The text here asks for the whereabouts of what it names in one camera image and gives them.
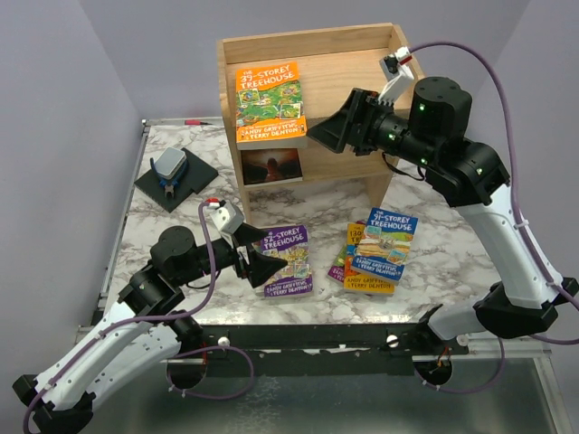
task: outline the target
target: gray floor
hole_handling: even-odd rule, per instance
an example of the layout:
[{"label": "gray floor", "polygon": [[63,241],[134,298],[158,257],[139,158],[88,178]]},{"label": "gray floor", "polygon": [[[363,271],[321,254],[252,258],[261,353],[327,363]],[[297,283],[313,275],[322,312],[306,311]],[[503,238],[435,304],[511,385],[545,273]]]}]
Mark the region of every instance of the gray floor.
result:
[{"label": "gray floor", "polygon": [[[496,361],[455,362],[449,385],[485,382]],[[532,359],[508,361],[492,389],[468,396],[423,388],[414,377],[261,377],[235,401],[169,393],[163,365],[119,391],[83,434],[526,434],[556,433]],[[206,392],[233,392],[243,379],[211,379]]]}]

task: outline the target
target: blue tool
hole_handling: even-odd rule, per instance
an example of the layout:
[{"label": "blue tool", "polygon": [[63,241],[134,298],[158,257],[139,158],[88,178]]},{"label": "blue tool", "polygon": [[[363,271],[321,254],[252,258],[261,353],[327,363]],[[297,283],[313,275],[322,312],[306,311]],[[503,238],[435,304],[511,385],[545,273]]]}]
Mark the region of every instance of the blue tool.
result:
[{"label": "blue tool", "polygon": [[173,176],[170,180],[165,179],[163,176],[159,174],[159,172],[155,168],[155,159],[151,157],[149,162],[151,163],[151,170],[155,172],[155,175],[157,175],[157,178],[159,178],[159,185],[165,189],[165,197],[168,198],[170,196],[171,198],[174,198],[175,188],[179,186],[179,180],[183,177],[183,175],[187,171],[187,160],[183,162],[181,167],[179,167],[179,170],[177,170],[175,176]]}]

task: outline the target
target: wall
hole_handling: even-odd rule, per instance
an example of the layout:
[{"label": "wall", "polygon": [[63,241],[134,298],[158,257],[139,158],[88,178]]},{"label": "wall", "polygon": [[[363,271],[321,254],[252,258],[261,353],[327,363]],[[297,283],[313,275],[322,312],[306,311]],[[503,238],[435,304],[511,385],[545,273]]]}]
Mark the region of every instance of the wall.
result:
[{"label": "wall", "polygon": [[[577,79],[579,45],[575,0],[532,0],[497,62],[512,109],[520,201],[551,262],[579,278],[579,161]],[[495,146],[508,161],[496,91],[487,80],[475,98],[471,135]],[[579,313],[558,309],[552,337],[579,337]],[[579,347],[555,347],[554,364],[565,405],[579,432]]]},{"label": "wall", "polygon": [[95,307],[140,117],[76,0],[0,14],[0,427],[12,392],[70,350]]},{"label": "wall", "polygon": [[[411,42],[450,39],[498,58],[528,0],[80,0],[128,94],[145,118],[220,115],[215,41],[340,25],[401,24]],[[429,74],[476,91],[468,55],[421,52]]]}]

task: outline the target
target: white marble surface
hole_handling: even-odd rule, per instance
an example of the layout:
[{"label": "white marble surface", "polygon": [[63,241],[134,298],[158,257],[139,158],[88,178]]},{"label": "white marble surface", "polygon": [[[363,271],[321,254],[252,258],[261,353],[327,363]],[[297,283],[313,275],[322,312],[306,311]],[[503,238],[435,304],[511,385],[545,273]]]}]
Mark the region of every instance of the white marble surface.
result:
[{"label": "white marble surface", "polygon": [[[109,289],[108,307],[130,276],[143,267],[150,247],[166,228],[189,227],[199,244],[203,234],[197,206],[209,196],[237,197],[232,160],[222,127],[152,127],[143,161],[157,158],[167,147],[186,146],[215,167],[219,176],[202,193],[191,195],[171,214],[135,190]],[[143,164],[139,176],[148,169]],[[327,269],[345,241],[346,224],[364,220],[370,204],[359,181],[266,190],[252,195],[256,226],[301,223],[308,227],[315,294],[310,297],[266,300],[232,269],[222,273],[209,305],[195,316],[201,324],[327,324],[390,323],[418,319],[428,308],[484,294],[498,281],[489,257],[464,220],[426,183],[396,175],[383,207],[419,218],[411,257],[403,280],[391,297],[344,292],[326,277]],[[211,228],[213,237],[217,232]],[[195,282],[197,286],[204,280]],[[204,291],[184,288],[180,308],[192,308]]]}]

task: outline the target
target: wooden box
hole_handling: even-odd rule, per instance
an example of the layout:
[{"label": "wooden box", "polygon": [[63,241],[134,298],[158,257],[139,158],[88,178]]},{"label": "wooden box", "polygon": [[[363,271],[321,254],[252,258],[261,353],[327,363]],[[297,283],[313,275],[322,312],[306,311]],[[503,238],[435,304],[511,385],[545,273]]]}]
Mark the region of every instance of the wooden box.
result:
[{"label": "wooden box", "polygon": [[[382,90],[386,80],[379,61],[390,52],[408,45],[399,25],[370,24],[304,32],[275,33],[232,38],[217,43],[220,101],[223,123],[232,153],[233,166],[243,210],[252,220],[249,192],[266,188],[339,179],[364,178],[373,206],[379,206],[392,179],[392,172],[379,152],[355,156],[351,152],[334,154],[312,140],[299,150],[303,179],[283,185],[244,185],[240,151],[235,141],[235,72],[240,68],[267,66],[297,61],[304,109],[308,125],[334,114],[352,88]],[[418,61],[410,68],[415,81],[423,77]],[[407,116],[413,89],[408,89],[394,106]]]}]

